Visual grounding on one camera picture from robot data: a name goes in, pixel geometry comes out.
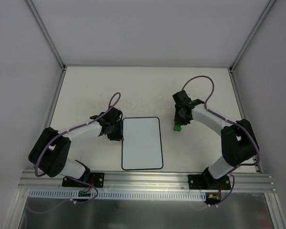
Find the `green whiteboard eraser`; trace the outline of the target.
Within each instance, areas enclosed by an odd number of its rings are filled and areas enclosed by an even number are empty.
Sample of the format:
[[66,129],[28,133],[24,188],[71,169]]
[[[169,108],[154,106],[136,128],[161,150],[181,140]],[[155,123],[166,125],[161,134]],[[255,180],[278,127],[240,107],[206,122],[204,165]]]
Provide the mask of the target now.
[[179,125],[179,124],[174,125],[174,131],[181,131],[181,130],[182,130],[181,125]]

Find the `small black-framed whiteboard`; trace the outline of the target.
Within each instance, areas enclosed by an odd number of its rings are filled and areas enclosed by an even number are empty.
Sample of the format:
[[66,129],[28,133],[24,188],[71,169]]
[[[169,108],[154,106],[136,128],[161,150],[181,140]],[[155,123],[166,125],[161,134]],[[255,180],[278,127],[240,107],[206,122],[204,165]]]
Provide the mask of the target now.
[[158,117],[123,119],[122,169],[158,170],[163,168],[163,150]]

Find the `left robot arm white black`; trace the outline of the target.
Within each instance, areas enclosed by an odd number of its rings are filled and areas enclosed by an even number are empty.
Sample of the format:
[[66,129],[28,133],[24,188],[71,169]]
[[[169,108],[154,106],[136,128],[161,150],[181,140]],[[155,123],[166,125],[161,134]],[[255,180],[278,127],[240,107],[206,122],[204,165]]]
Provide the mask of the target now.
[[111,106],[107,111],[91,116],[87,122],[66,130],[45,128],[28,156],[28,160],[35,165],[35,176],[62,175],[80,187],[87,185],[91,170],[78,160],[70,160],[69,150],[102,135],[110,141],[122,141],[122,119],[122,111]]

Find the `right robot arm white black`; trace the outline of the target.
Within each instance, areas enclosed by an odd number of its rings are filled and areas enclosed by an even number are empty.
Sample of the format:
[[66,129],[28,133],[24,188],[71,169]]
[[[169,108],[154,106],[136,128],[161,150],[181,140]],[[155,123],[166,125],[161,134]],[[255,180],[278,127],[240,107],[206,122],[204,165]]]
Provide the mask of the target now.
[[181,131],[183,125],[197,121],[221,138],[222,155],[200,175],[189,175],[190,189],[218,189],[229,187],[225,182],[228,174],[258,154],[258,144],[250,122],[246,119],[240,121],[229,120],[222,115],[207,108],[206,103],[200,99],[192,100],[185,90],[173,95],[175,102],[174,130]]

